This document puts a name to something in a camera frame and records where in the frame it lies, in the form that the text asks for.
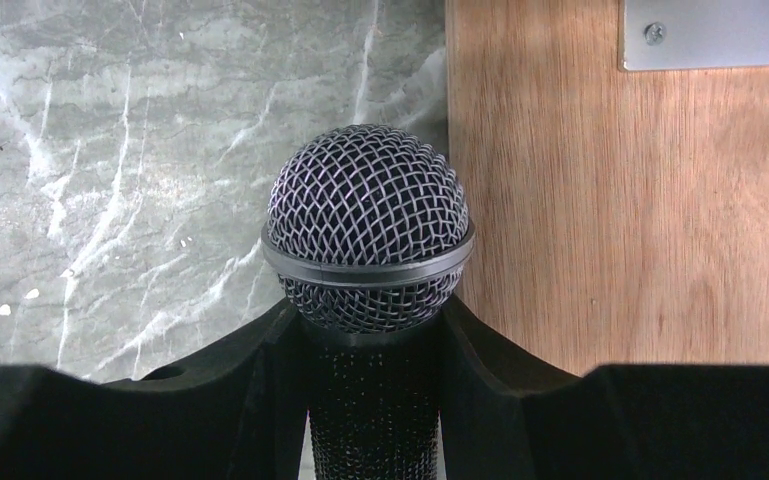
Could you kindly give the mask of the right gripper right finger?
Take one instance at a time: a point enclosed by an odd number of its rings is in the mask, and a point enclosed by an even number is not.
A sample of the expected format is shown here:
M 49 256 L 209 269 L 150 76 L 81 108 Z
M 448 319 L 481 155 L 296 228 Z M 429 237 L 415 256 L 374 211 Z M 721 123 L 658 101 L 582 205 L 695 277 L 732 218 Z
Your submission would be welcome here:
M 451 479 L 769 479 L 769 366 L 556 368 L 449 301 Z

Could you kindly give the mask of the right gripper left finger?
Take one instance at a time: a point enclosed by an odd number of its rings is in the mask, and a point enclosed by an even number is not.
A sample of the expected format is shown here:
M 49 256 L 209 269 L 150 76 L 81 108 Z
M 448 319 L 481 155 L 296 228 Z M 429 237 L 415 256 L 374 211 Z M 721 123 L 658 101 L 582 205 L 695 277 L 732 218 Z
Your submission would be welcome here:
M 306 416 L 292 306 L 140 380 L 0 366 L 0 479 L 294 479 Z

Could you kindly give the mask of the wooden board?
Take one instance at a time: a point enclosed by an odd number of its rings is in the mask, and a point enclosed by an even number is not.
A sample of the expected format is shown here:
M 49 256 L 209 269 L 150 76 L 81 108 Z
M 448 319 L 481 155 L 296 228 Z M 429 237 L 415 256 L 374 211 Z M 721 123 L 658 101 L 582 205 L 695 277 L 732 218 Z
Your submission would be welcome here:
M 616 1 L 450 1 L 472 311 L 576 374 L 769 363 L 769 68 L 625 73 Z

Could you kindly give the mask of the metal bracket with tube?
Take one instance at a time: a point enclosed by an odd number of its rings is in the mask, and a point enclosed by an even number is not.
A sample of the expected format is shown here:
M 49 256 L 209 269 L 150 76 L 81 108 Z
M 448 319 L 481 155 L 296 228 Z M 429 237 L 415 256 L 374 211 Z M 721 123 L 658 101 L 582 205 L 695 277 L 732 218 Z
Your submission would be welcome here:
M 769 67 L 769 0 L 621 3 L 628 72 Z

